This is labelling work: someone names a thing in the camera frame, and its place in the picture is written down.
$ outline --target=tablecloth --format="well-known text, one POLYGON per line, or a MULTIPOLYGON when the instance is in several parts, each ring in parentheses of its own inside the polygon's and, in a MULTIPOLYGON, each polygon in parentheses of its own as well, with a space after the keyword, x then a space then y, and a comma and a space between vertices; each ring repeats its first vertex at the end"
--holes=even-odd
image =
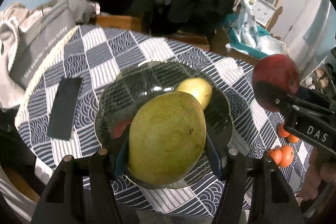
MULTIPOLYGON (((128 30, 81 25, 52 50, 27 88, 25 102, 16 116, 16 127, 26 145, 53 170, 65 155, 75 158, 92 155, 101 148, 94 129, 98 102, 104 88, 125 68, 146 60, 176 60, 188 63, 211 77, 231 106, 235 129, 250 145, 249 156, 261 158, 265 150, 291 145, 294 159, 281 168, 293 191, 300 189, 308 167, 312 146, 302 140, 289 144, 279 138, 276 126, 283 121, 278 113, 261 108, 252 90, 253 67, 241 60, 206 52, 189 44, 150 37, 128 30), (47 136, 49 115, 62 78, 82 77, 69 141, 47 136)), ((83 179, 89 188, 89 178, 83 179)), ((246 185, 243 210, 251 204, 252 180, 246 185)), ((134 185, 125 176, 113 183, 117 201, 137 209, 166 214, 213 216, 224 184, 212 174, 179 190, 148 190, 134 185)))

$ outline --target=teal basket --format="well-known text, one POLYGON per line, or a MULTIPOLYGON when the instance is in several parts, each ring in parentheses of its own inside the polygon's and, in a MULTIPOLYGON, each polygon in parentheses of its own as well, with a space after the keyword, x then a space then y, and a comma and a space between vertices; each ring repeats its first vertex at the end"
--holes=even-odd
MULTIPOLYGON (((229 40, 230 40, 230 45, 231 47, 234 47, 238 50, 241 51, 245 51, 248 52, 249 55, 254 56, 258 59, 262 59, 266 56, 268 56, 268 54, 261 52, 255 48, 252 48, 244 43, 240 43, 237 37, 236 32, 233 29, 233 25, 232 23, 235 22, 238 18, 238 15, 235 14, 229 14, 224 18, 224 21, 222 22, 223 27, 226 29, 227 34, 229 36, 229 40)), ((264 36, 264 35, 269 35, 269 32, 267 30, 265 30, 263 27, 257 26, 258 29, 258 35, 260 37, 264 36)))

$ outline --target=yellow pear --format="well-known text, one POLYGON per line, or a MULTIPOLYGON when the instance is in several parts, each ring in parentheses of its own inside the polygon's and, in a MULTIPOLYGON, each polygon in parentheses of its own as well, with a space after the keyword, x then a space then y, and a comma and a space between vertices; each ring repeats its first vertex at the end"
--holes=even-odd
POLYGON ((176 90, 193 95, 197 101, 199 101, 203 110, 208 106, 211 100, 212 87, 202 78, 186 79, 179 84, 176 90))

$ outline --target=red apple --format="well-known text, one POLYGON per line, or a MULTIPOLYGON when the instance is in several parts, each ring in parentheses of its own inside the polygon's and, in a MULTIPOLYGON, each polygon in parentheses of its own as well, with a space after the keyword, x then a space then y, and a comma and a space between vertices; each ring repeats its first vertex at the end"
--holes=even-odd
POLYGON ((276 98, 285 94, 293 95, 299 89, 298 68, 286 55, 267 56, 254 66, 252 86, 258 104, 268 111, 278 112, 276 98))
POLYGON ((118 124, 116 125, 115 128, 113 128, 113 131, 112 131, 113 138, 114 139, 119 138, 121 134, 124 132, 126 126, 132 123, 132 120, 133 119, 127 119, 127 120, 118 122, 118 124))

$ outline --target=gray bag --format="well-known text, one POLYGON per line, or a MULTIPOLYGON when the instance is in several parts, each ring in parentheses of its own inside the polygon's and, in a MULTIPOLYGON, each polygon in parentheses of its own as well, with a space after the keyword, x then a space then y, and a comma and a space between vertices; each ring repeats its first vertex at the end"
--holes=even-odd
POLYGON ((87 23, 94 17, 95 9, 87 0, 52 0, 44 7, 50 12, 34 23, 25 33, 20 33, 20 43, 10 71, 11 79, 26 89, 35 71, 50 50, 77 23, 87 23))

